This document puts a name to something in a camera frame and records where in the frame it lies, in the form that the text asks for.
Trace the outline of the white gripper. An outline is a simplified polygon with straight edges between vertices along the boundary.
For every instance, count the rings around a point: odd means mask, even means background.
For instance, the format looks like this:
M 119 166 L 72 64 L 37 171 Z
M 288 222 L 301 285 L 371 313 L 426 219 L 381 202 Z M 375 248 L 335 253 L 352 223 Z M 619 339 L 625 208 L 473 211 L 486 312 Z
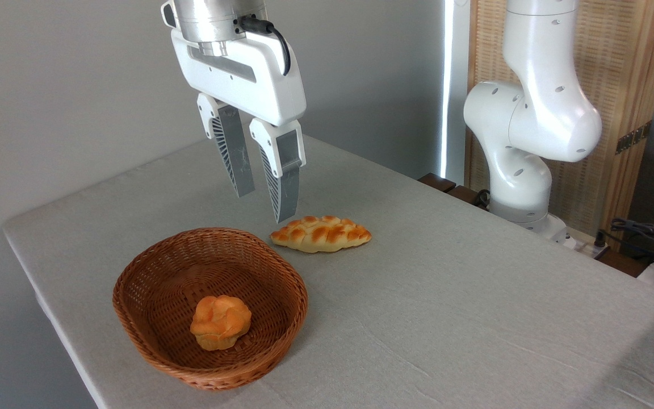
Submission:
M 275 220 L 293 217 L 300 168 L 306 164 L 296 121 L 304 115 L 306 98 L 296 58 L 285 76 L 280 41 L 273 37 L 247 33 L 226 41 L 224 56 L 202 54 L 177 29 L 171 30 L 171 40 L 185 80 L 201 92 L 197 105 L 203 129 L 215 140 L 238 197 L 255 190 L 241 110 L 257 117 L 249 129 L 259 145 Z

